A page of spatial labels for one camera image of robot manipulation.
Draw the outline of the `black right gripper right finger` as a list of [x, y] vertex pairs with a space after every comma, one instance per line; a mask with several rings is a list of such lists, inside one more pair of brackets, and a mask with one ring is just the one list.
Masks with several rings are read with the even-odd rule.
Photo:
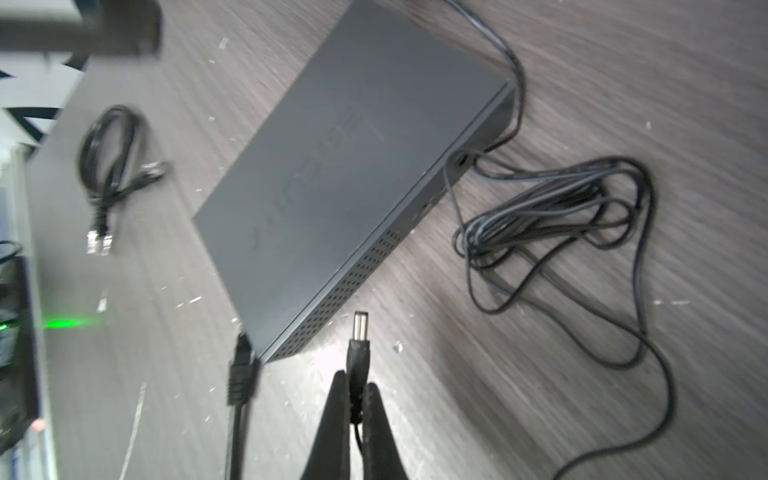
[[362, 397], [362, 460], [365, 480], [408, 480], [378, 386]]

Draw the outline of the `black power adapter with cord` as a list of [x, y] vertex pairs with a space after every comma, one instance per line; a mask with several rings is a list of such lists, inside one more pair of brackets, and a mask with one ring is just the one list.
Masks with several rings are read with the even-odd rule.
[[[519, 133], [526, 106], [524, 67], [510, 45], [462, 1], [450, 7], [469, 22], [504, 57], [519, 85], [519, 105], [512, 130], [484, 149], [464, 148], [473, 171], [492, 181], [530, 183], [530, 188], [470, 219], [462, 210], [443, 170], [442, 187], [452, 205], [457, 228], [451, 247], [463, 261], [466, 288], [474, 307], [486, 315], [500, 315], [518, 304], [526, 305], [555, 323], [592, 362], [613, 371], [630, 371], [653, 356], [665, 385], [665, 409], [648, 433], [624, 443], [584, 452], [559, 467], [554, 478], [564, 479], [578, 467], [647, 447], [671, 427], [677, 413], [678, 395], [673, 369], [649, 335], [644, 299], [643, 265], [658, 210], [658, 197], [647, 166], [632, 157], [606, 156], [567, 168], [530, 171], [494, 156], [494, 151]], [[579, 241], [597, 250], [611, 251], [630, 240], [637, 246], [631, 270], [632, 298], [636, 320], [628, 325], [593, 303], [555, 274], [549, 264]], [[542, 278], [581, 309], [623, 331], [635, 341], [626, 360], [613, 361], [590, 349], [547, 305], [527, 297], [526, 291]]]

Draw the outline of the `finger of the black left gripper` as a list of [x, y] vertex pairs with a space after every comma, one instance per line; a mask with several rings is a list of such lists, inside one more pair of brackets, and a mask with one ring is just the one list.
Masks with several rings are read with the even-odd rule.
[[156, 1], [3, 1], [1, 50], [113, 57], [156, 55], [163, 13]]

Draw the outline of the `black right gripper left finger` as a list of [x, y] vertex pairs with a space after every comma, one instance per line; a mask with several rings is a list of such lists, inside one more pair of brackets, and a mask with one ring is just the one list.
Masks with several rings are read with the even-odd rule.
[[350, 479], [350, 398], [344, 370], [335, 373], [302, 480]]

